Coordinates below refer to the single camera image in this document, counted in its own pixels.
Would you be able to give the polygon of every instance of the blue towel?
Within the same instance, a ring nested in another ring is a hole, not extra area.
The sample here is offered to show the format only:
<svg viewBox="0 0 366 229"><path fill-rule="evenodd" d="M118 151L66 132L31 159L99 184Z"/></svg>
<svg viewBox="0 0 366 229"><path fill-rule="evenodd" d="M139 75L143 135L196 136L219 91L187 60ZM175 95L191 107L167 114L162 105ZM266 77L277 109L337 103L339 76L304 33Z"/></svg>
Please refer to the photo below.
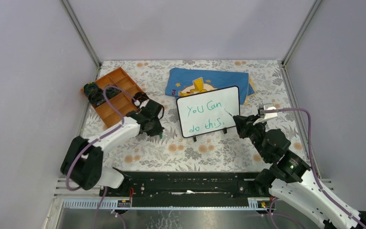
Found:
<svg viewBox="0 0 366 229"><path fill-rule="evenodd" d="M254 94L248 73L172 68L165 94L179 97L231 86L239 87L240 104Z"/></svg>

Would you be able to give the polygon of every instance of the gray floor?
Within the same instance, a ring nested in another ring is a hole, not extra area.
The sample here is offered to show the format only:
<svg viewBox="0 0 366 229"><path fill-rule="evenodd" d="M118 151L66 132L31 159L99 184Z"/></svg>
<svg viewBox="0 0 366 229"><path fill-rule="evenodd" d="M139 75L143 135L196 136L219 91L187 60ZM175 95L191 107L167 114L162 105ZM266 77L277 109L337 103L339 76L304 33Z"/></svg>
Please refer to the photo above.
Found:
<svg viewBox="0 0 366 229"><path fill-rule="evenodd" d="M294 217L305 228L318 227L299 211L284 202L277 203L277 213ZM61 213L58 229L91 229L94 210L64 209ZM128 229L273 229L268 217L248 217L255 211L228 210L185 210L157 211L130 210L123 214ZM280 229L301 228L296 223L282 217L275 217ZM100 210L95 224L96 229L122 229L122 222L110 214L109 210Z"/></svg>

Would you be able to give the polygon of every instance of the white panel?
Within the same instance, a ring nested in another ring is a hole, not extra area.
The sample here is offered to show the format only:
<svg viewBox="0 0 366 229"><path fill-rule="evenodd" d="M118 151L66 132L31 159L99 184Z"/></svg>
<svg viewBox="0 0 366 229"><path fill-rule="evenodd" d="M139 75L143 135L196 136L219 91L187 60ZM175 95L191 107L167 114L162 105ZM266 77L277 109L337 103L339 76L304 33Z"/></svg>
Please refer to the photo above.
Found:
<svg viewBox="0 0 366 229"><path fill-rule="evenodd" d="M0 229L41 228L94 75L59 0L0 0Z"/></svg>
<svg viewBox="0 0 366 229"><path fill-rule="evenodd" d="M71 0L103 60L283 59L313 0Z"/></svg>
<svg viewBox="0 0 366 229"><path fill-rule="evenodd" d="M366 210L366 1L324 1L287 68L323 176Z"/></svg>
<svg viewBox="0 0 366 229"><path fill-rule="evenodd" d="M227 113L239 115L239 88L229 87L176 100L183 137L201 135L235 126Z"/></svg>

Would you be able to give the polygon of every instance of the black whiteboard frame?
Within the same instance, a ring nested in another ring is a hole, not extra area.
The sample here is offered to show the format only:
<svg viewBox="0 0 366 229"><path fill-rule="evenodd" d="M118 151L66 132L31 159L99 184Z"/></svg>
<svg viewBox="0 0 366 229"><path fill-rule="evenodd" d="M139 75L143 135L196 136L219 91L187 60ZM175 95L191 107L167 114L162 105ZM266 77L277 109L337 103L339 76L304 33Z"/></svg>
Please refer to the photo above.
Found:
<svg viewBox="0 0 366 229"><path fill-rule="evenodd" d="M238 89L238 108L239 108L239 115L241 115L241 104L240 104L239 87L238 86L231 86L231 87L236 87ZM212 130L210 132L202 133L202 134L199 134L199 135L192 135L192 136L189 136L189 137L185 137L183 135L183 130L182 130L182 121L180 120L179 106L177 105L177 101L179 99L187 98L187 97L190 97L190 96L196 96L196 95L200 95L200 94L205 94L205 93L209 93L209 92L216 92L216 91L223 90L223 89L227 89L227 88L231 88L231 87L224 87L224 88L220 88L220 89L216 89L216 90L212 90L212 91L207 91L207 92L203 92L203 93L197 93L197 94L192 94L192 95L188 95L188 96L183 96L183 97L179 97L179 98L176 99L177 116L179 116L180 131L182 133L182 137L184 137L184 138L196 137L196 136L200 136L200 135L209 134L209 133L212 133L212 132L215 132L215 131L220 131L220 130L224 130L224 129L228 129L228 128L235 127L235 125L233 125L233 126L224 127L224 128L218 129L218 130Z"/></svg>

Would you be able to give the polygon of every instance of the floral tablecloth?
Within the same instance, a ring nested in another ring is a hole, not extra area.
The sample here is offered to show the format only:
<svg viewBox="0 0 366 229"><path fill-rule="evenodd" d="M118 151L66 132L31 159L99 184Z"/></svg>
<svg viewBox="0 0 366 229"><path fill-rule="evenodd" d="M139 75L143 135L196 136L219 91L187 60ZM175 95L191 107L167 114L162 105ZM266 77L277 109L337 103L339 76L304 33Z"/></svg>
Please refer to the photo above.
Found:
<svg viewBox="0 0 366 229"><path fill-rule="evenodd" d="M169 70L175 67L249 73L256 94L241 105L241 115L254 115L259 104L274 103L277 108L290 107L277 61L104 61L100 76L122 67L151 97L165 107L161 120L163 138L139 135L104 155L105 167L135 171L249 171L258 172L265 164L249 139L240 139L235 128L227 134L217 131L183 138L175 98L165 95ZM306 159L293 113L280 113L267 124L267 129L280 128L291 140L290 149ZM101 133L106 127L90 108L82 137Z"/></svg>

